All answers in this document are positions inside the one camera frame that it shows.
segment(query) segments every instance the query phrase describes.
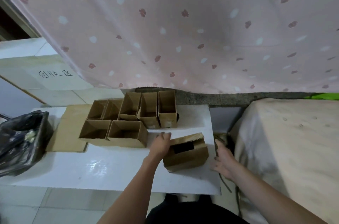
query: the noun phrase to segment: person's right arm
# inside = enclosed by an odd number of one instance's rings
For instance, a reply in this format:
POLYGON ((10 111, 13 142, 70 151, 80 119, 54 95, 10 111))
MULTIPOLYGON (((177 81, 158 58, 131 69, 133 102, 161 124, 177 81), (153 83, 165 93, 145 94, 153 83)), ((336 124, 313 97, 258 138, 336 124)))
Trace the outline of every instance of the person's right arm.
POLYGON ((218 157, 212 168, 231 179, 257 207, 269 224, 326 224, 313 213, 257 178, 237 162, 231 151, 220 141, 218 157))

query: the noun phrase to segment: pink curtain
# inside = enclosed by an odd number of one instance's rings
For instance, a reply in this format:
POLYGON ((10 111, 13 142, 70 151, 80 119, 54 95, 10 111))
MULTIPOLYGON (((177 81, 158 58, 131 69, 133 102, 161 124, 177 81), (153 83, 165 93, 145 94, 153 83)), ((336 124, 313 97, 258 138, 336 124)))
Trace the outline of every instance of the pink curtain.
POLYGON ((339 92, 339 0, 12 0, 97 87, 339 92))

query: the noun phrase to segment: green object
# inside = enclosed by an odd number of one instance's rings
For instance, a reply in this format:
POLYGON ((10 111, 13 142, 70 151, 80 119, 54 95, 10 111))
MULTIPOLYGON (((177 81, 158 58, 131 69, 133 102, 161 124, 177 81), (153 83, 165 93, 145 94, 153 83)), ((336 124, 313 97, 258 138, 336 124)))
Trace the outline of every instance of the green object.
POLYGON ((315 94, 310 97, 305 97, 305 99, 339 100, 339 93, 315 94))

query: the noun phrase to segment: table surface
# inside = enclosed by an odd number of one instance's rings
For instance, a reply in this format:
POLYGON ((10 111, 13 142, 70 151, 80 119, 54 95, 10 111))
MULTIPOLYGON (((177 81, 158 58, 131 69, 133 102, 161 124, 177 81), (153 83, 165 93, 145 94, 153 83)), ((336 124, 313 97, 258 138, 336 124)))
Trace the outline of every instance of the table surface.
MULTIPOLYGON (((57 127, 65 107, 35 108, 48 111, 49 121, 57 127)), ((177 128, 148 130, 147 148, 99 147, 88 144, 85 153, 48 152, 28 171, 16 177, 0 178, 3 185, 124 190, 149 153, 155 135, 172 132, 172 139, 202 132, 209 158, 203 166, 169 173, 161 161, 154 176, 152 192, 220 195, 220 180, 209 168, 215 154, 208 105, 178 105, 177 128)))

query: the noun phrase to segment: paper sign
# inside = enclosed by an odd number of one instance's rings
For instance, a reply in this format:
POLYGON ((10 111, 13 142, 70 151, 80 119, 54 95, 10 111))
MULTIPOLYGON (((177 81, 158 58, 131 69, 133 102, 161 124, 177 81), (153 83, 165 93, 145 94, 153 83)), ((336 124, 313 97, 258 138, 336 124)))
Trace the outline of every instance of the paper sign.
POLYGON ((93 88, 80 78, 68 65, 63 63, 35 66, 26 70, 49 90, 80 90, 93 88))

